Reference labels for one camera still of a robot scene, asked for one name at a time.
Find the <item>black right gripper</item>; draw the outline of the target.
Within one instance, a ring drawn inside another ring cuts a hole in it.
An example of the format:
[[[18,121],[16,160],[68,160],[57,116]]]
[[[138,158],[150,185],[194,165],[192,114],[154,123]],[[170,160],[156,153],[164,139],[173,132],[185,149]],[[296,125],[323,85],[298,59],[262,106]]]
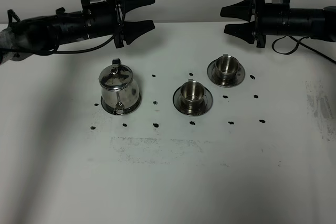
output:
[[[265,0],[243,0],[237,4],[223,7],[221,17],[245,20],[243,24],[228,24],[224,33],[240,38],[248,44],[264,48],[267,35],[283,35],[289,18],[288,4],[266,3]],[[252,14],[254,22],[249,22]]]

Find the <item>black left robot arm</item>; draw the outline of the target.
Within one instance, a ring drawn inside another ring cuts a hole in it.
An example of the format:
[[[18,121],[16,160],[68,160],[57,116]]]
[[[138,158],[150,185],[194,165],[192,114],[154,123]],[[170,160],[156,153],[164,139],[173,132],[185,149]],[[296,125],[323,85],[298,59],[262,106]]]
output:
[[[82,11],[67,13],[59,8],[54,15],[24,20],[9,10],[9,24],[1,31],[1,63],[56,54],[61,45],[104,36],[113,36],[116,48],[122,48],[155,28],[152,20],[122,20],[124,14],[155,0],[83,1]]]

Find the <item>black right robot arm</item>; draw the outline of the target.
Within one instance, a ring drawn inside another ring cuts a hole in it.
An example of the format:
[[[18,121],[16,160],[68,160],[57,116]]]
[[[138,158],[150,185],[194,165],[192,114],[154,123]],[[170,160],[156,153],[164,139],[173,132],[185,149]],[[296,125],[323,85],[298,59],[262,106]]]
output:
[[[266,36],[300,36],[335,42],[335,6],[291,8],[290,0],[243,0],[223,7],[220,15],[244,20],[226,25],[224,33],[264,48]]]

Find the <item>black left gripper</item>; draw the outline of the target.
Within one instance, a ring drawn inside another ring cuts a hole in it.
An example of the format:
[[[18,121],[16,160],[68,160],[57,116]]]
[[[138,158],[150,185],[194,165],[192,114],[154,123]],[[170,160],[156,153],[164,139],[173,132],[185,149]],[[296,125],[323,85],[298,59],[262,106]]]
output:
[[[120,28],[121,16],[118,10],[118,1],[105,0],[90,3],[90,0],[81,0],[86,32],[90,39],[113,35],[115,47],[124,47]],[[154,3],[155,0],[121,0],[121,10],[123,14],[126,14],[131,10]],[[123,40],[127,45],[130,45],[137,38],[154,29],[155,25],[152,20],[124,22],[122,28]]]

